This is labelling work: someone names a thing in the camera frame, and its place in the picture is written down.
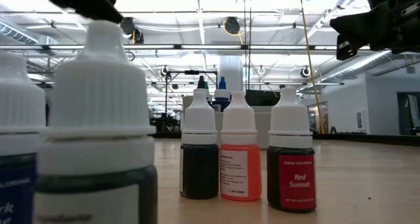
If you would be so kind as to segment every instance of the white pillar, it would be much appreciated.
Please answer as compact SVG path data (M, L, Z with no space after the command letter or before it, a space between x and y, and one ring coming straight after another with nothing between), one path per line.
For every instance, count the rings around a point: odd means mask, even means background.
M219 75L224 76L226 89L233 91L243 91L243 70L241 56L220 56Z

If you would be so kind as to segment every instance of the food coloring bottle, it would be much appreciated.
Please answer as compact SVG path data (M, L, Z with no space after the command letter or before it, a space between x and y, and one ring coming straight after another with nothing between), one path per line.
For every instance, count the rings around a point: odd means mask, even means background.
M260 148L257 145L254 110L244 92L233 92L223 112L220 146L220 193L222 197L251 201L261 197Z
M209 103L209 105L211 105L211 95L209 92L209 86L207 85L207 82L204 81L204 76L199 77L197 89L194 89L194 92L204 92L207 102Z
M268 203L286 212L311 212L316 208L316 184L308 109L298 102L295 88L285 87L281 93L271 109L268 132Z
M220 78L219 88L215 91L215 100L211 104L220 105L221 112L230 104L230 92L226 90L226 82L223 76Z
M157 174L146 80L121 28L97 20L56 72L39 150L33 223L156 224Z
M204 92L195 92L185 110L179 161L179 192L191 199L214 198L219 192L219 146L215 111Z
M0 53L0 99L0 223L31 224L45 92L28 77L25 58Z

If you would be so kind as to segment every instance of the table surface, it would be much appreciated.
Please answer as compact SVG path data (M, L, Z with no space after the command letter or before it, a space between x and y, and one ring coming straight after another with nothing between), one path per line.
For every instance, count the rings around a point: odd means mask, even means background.
M420 223L420 148L347 141L314 141L317 209L285 213L266 199L266 152L261 151L262 197L235 202L179 195L180 139L156 141L159 223Z

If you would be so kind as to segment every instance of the white bottle cap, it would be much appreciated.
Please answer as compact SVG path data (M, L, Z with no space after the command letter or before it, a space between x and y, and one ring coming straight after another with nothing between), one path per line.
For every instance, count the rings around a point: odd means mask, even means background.
M215 99L217 98L224 98L224 99L230 99L230 92L226 89L216 89L215 90Z
M215 110L209 106L206 94L194 90L191 105L185 110L183 133L217 133Z
M193 92L204 92L206 100L211 102L211 94L208 89L194 89Z
M45 128L45 92L28 77L25 58L0 53L0 99L0 133Z
M221 133L257 134L254 109L247 104L244 92L232 92L232 102L223 111Z
M308 108L296 97L294 87L282 89L278 103L271 109L271 135L311 135Z
M128 61L117 24L91 22L82 53L59 66L55 80L47 136L155 132L150 125L145 75Z

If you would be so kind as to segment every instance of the orange food coloring bottle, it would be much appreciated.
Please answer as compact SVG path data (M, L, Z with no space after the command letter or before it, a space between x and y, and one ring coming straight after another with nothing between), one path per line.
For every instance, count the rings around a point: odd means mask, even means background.
M237 201L261 197L261 160L254 110L244 92L233 92L223 112L220 147L220 193Z

